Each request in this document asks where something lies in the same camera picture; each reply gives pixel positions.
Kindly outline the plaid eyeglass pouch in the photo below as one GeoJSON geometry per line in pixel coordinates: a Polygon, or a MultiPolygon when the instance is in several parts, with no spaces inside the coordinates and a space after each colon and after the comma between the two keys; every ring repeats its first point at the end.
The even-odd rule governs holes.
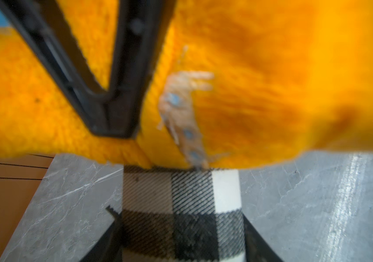
{"type": "Polygon", "coordinates": [[[124,167],[125,262],[244,262],[237,170],[124,167]]]}

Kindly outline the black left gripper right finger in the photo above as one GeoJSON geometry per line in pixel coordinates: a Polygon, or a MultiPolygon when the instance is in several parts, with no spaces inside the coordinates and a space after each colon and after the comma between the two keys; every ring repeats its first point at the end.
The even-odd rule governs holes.
{"type": "Polygon", "coordinates": [[[247,262],[283,262],[276,252],[257,232],[248,218],[243,215],[245,252],[247,262]]]}

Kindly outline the yellow microfibre cloth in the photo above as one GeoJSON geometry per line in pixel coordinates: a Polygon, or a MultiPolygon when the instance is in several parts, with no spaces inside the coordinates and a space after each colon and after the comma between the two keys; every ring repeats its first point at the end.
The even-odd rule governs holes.
{"type": "Polygon", "coordinates": [[[74,153],[100,163],[187,168],[158,103],[182,71],[189,121],[213,168],[310,150],[373,151],[373,1],[179,1],[133,139],[94,136],[12,28],[0,28],[0,158],[74,153]]]}

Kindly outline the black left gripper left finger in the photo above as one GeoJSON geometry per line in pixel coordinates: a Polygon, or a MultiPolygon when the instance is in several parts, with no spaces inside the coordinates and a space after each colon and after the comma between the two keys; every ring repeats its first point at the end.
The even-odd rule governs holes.
{"type": "Polygon", "coordinates": [[[106,211],[113,217],[113,223],[80,262],[122,262],[123,224],[121,214],[111,206],[106,211]]]}

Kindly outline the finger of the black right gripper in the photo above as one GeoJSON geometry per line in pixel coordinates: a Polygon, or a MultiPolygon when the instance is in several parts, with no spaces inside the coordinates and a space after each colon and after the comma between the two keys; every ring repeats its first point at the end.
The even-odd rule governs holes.
{"type": "Polygon", "coordinates": [[[57,1],[0,1],[86,127],[97,136],[135,136],[175,1],[120,1],[109,88],[96,81],[57,1]]]}

